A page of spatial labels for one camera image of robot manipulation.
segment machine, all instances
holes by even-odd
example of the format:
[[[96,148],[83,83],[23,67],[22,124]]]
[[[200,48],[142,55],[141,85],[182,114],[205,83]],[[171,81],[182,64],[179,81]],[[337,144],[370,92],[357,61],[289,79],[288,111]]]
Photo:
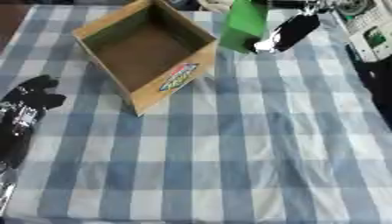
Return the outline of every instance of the machine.
[[[268,10],[300,12],[262,39]],[[331,12],[364,62],[392,55],[390,0],[236,0],[227,16],[220,44],[241,53],[283,52],[319,26],[319,13]]]

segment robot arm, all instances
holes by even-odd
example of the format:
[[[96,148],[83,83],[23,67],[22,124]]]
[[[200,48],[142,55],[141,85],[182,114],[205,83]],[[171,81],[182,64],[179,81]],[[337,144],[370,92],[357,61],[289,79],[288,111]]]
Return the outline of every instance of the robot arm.
[[[267,39],[259,41],[251,39],[245,47],[251,52],[284,52],[294,46],[320,25],[318,13],[333,10],[335,2],[327,0],[253,0],[256,4],[268,4],[270,9],[297,9],[300,12],[280,24]]]

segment black object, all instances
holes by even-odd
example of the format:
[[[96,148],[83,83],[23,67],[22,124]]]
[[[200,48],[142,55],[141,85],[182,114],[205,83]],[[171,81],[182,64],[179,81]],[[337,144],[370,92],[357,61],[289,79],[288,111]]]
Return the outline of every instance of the black object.
[[[27,154],[35,124],[48,109],[64,103],[64,95],[45,91],[58,84],[49,75],[41,75],[18,85],[0,101],[0,173],[18,168]]]
[[[257,50],[255,49],[255,43],[259,42],[260,40],[260,38],[248,38],[247,40],[245,40],[243,46],[250,52],[257,53]]]
[[[276,43],[275,48],[279,52],[284,52],[319,26],[320,21],[317,15],[299,14],[291,17],[275,29],[280,35],[280,40]]]
[[[346,51],[363,86],[372,94],[374,105],[392,130],[392,55],[377,62],[363,62],[349,45]]]

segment table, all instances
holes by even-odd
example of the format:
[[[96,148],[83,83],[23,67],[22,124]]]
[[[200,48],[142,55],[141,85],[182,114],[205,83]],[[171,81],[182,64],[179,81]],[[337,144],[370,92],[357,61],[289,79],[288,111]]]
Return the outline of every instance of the table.
[[[10,223],[392,221],[392,136],[331,17],[284,53],[219,49],[137,118],[70,34],[114,9],[34,6],[4,49],[0,95],[50,74],[68,97],[31,143]],[[219,35],[222,15],[186,15]]]

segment green cube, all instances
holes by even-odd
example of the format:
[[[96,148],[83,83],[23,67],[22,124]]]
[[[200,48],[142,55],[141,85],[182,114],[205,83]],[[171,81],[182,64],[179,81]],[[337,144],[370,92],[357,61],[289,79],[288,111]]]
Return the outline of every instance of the green cube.
[[[268,6],[250,0],[234,0],[227,15],[220,45],[240,53],[248,53],[244,46],[247,39],[262,38]]]

